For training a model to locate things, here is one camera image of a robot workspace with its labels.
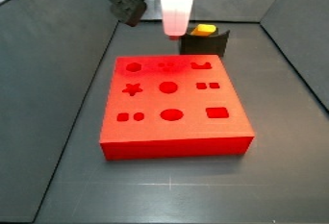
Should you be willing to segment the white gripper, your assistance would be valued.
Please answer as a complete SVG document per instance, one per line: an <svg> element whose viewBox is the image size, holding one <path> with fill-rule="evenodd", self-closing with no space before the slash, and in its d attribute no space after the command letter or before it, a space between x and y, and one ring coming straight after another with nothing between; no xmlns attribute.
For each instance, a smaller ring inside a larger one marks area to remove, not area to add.
<svg viewBox="0 0 329 224"><path fill-rule="evenodd" d="M194 0L161 0L165 34L170 40L185 35Z"/></svg>

